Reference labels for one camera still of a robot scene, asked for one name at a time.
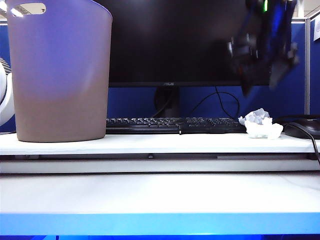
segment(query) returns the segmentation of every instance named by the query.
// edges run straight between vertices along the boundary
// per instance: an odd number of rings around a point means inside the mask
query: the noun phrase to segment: black keyboard
[[[231,118],[166,117],[108,118],[106,134],[227,134],[245,133]]]

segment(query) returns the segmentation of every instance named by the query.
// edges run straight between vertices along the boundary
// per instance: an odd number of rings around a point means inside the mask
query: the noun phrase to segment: white tissue
[[[260,108],[256,111],[252,111],[244,118],[240,117],[239,122],[245,125],[246,132],[250,138],[268,138],[270,140],[280,137],[284,127],[280,124],[272,124],[272,118],[267,111]]]

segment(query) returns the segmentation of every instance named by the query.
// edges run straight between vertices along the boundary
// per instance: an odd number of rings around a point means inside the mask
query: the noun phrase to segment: trash can
[[[75,142],[106,133],[112,16],[92,0],[7,0],[17,137]],[[20,4],[43,14],[14,16]]]

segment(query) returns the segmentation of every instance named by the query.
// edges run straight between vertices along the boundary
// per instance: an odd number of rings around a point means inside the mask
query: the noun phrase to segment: computer monitor
[[[245,0],[96,0],[113,16],[110,87],[237,86],[228,41],[249,9]],[[258,35],[252,14],[245,33]],[[256,85],[269,84],[261,78]]]

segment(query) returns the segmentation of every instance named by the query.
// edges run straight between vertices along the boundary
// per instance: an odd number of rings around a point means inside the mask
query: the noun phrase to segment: black mouse
[[[320,139],[320,120],[300,118],[284,126],[284,133],[286,135],[300,139],[310,139],[308,135],[306,135],[299,129],[296,129],[292,125],[305,130],[306,132],[311,134],[314,139]]]

